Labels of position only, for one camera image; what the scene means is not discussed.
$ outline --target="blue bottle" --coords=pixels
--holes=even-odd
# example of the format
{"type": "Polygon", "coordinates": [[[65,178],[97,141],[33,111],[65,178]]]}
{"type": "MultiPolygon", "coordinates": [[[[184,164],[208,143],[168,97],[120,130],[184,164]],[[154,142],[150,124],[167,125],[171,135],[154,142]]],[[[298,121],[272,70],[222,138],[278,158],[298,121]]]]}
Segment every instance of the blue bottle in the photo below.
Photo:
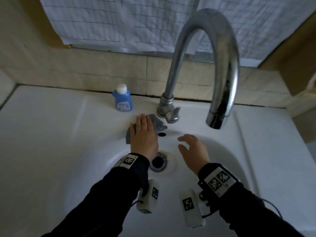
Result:
{"type": "Polygon", "coordinates": [[[115,107],[118,111],[131,111],[133,109],[130,92],[125,84],[119,84],[112,96],[115,98],[115,107]]]}

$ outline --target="cleaning cloth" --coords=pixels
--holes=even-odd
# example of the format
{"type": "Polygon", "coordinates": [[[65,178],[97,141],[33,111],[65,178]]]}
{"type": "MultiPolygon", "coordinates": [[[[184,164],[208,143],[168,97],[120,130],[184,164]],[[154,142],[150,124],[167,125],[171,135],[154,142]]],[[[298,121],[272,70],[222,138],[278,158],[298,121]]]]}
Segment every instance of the cleaning cloth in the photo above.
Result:
{"type": "MultiPolygon", "coordinates": [[[[154,125],[155,131],[158,131],[158,132],[164,131],[165,129],[168,128],[164,125],[163,121],[161,121],[158,117],[156,117],[155,114],[150,114],[148,116],[154,125]]],[[[126,140],[126,144],[131,143],[131,130],[129,128],[128,128],[127,133],[126,133],[125,140],[126,140]]]]}

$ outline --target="person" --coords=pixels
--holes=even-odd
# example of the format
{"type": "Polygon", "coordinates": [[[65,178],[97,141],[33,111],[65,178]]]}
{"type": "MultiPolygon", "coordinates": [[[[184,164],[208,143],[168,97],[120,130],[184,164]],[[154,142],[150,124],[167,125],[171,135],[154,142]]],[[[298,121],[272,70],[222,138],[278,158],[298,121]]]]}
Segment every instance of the person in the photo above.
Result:
{"type": "MultiPolygon", "coordinates": [[[[112,168],[57,227],[43,236],[118,236],[121,233],[133,200],[141,187],[146,188],[149,162],[158,152],[157,133],[149,117],[144,114],[137,116],[136,127],[131,123],[130,130],[131,155],[137,156],[133,167],[112,168]]],[[[189,145],[189,149],[182,144],[178,148],[186,165],[199,177],[200,182],[218,167],[232,176],[220,164],[210,162],[206,146],[194,135],[185,134],[178,140],[189,145]]],[[[212,191],[208,192],[207,198],[211,198],[210,193],[212,191]]],[[[218,198],[217,206],[220,216],[239,237],[302,236],[238,181],[234,181],[228,191],[218,198]]]]}

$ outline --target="black sleeve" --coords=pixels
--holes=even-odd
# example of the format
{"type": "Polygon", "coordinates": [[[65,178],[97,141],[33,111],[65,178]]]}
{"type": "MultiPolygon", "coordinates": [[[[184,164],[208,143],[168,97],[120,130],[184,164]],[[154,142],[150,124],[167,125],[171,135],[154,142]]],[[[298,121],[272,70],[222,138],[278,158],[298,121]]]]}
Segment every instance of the black sleeve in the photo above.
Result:
{"type": "Polygon", "coordinates": [[[132,154],[138,156],[138,162],[133,164],[134,171],[113,168],[93,185],[85,199],[53,231],[43,236],[118,236],[141,183],[148,182],[148,159],[132,154]]]}
{"type": "MultiPolygon", "coordinates": [[[[217,163],[205,165],[199,172],[203,181],[218,166],[217,163]]],[[[229,223],[239,237],[242,236],[303,236],[293,226],[282,220],[243,184],[236,182],[229,190],[218,198],[220,216],[229,223]]]]}

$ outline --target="bottle label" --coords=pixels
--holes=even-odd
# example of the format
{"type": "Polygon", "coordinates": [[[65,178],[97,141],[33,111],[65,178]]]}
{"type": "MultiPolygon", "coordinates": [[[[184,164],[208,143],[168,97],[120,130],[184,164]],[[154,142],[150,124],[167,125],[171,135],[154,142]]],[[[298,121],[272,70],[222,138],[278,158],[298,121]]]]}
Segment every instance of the bottle label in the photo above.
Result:
{"type": "Polygon", "coordinates": [[[118,103],[117,108],[119,111],[130,111],[131,110],[130,104],[128,103],[128,101],[118,103]]]}

